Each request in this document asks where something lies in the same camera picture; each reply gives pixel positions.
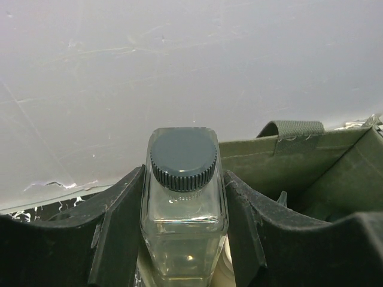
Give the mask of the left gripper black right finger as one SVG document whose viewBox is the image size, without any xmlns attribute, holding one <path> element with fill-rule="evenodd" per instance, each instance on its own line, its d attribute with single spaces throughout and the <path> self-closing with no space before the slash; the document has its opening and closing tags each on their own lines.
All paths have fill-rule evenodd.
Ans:
<svg viewBox="0 0 383 287">
<path fill-rule="evenodd" d="M 381 286 L 382 213 L 302 215 L 224 173 L 237 286 Z"/>
</svg>

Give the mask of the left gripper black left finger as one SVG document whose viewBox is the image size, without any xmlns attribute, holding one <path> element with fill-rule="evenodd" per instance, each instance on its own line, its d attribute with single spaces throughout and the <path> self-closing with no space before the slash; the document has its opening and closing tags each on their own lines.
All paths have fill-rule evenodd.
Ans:
<svg viewBox="0 0 383 287">
<path fill-rule="evenodd" d="M 47 221 L 1 216 L 1 285 L 133 286 L 144 171 Z"/>
</svg>

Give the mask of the olive green canvas bag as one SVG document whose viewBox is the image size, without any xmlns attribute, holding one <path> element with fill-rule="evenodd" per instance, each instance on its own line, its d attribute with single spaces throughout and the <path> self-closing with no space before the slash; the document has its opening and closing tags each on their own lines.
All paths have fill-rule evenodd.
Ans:
<svg viewBox="0 0 383 287">
<path fill-rule="evenodd" d="M 250 140 L 220 143 L 222 165 L 254 190 L 304 215 L 335 221 L 382 210 L 382 115 L 327 130 L 275 120 Z"/>
</svg>

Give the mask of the clear square bottle grey cap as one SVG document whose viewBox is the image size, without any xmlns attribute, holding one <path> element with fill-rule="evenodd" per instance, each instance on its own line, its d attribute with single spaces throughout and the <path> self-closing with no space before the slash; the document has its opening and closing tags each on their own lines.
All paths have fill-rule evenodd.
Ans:
<svg viewBox="0 0 383 287">
<path fill-rule="evenodd" d="M 210 285 L 229 226 L 215 131 L 162 127 L 153 132 L 140 226 L 157 286 Z"/>
</svg>

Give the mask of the yellow green lotion bottle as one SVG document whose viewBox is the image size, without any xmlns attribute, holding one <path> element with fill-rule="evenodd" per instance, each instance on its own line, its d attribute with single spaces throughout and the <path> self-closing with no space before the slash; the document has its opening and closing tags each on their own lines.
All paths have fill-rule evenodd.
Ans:
<svg viewBox="0 0 383 287">
<path fill-rule="evenodd" d="M 211 286 L 236 287 L 228 237 L 225 238 L 224 245 L 214 271 Z"/>
</svg>

